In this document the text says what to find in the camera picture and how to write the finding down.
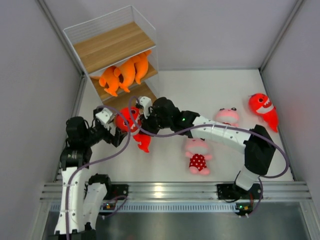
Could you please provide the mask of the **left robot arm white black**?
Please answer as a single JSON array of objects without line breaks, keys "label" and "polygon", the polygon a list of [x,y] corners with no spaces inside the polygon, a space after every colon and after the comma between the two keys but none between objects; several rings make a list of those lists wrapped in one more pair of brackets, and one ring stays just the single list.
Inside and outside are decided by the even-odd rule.
[{"label": "left robot arm white black", "polygon": [[119,146],[125,135],[120,129],[111,133],[111,113],[97,113],[88,127],[81,117],[66,122],[66,146],[60,155],[62,195],[60,211],[50,240],[95,240],[96,223],[103,200],[113,194],[106,174],[90,175],[91,147],[100,141]]}]

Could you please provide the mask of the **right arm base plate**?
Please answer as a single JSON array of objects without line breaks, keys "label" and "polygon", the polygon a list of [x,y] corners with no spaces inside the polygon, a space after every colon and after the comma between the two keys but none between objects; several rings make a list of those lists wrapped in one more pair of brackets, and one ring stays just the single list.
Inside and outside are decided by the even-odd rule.
[{"label": "right arm base plate", "polygon": [[261,183],[254,183],[249,190],[244,190],[235,183],[217,185],[218,199],[230,204],[235,203],[235,214],[239,218],[248,218],[255,212],[263,199],[263,193]]}]

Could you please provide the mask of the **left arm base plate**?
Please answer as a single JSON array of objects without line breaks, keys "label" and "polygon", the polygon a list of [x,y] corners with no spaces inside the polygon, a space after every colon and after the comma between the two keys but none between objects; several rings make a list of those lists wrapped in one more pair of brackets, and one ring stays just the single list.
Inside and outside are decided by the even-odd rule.
[{"label": "left arm base plate", "polygon": [[102,201],[99,215],[103,217],[111,217],[119,212],[128,200],[128,193],[128,184],[112,185]]}]

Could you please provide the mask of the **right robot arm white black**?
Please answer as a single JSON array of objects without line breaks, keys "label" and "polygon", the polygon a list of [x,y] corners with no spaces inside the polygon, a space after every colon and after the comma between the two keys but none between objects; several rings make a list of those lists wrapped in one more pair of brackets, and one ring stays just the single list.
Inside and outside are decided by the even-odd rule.
[{"label": "right robot arm white black", "polygon": [[244,165],[233,184],[233,192],[238,198],[250,195],[258,178],[267,174],[276,148],[263,126],[243,129],[215,122],[197,112],[179,110],[166,97],[151,101],[141,96],[135,105],[143,111],[140,117],[142,132],[150,136],[158,137],[160,130],[169,129],[173,136],[221,143],[243,154]]}]

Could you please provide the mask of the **orange shark plush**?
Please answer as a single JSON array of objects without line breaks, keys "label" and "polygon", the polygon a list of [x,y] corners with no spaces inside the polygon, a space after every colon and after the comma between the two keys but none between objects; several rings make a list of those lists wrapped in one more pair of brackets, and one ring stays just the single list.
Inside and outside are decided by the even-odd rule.
[{"label": "orange shark plush", "polygon": [[119,87],[124,90],[126,93],[129,93],[129,87],[133,84],[136,76],[135,63],[138,63],[141,58],[136,55],[129,58],[122,65],[117,66],[113,73],[116,77],[122,75],[123,81],[119,83]]},{"label": "orange shark plush", "polygon": [[149,49],[137,55],[139,57],[139,61],[134,64],[134,67],[135,67],[135,81],[138,85],[141,84],[141,79],[148,72],[148,69],[149,69],[148,56],[151,53],[152,53],[152,50]]},{"label": "orange shark plush", "polygon": [[119,75],[115,74],[115,66],[110,66],[104,70],[101,76],[91,76],[93,80],[98,80],[99,85],[103,90],[113,97],[117,97],[117,90],[119,89]]}]

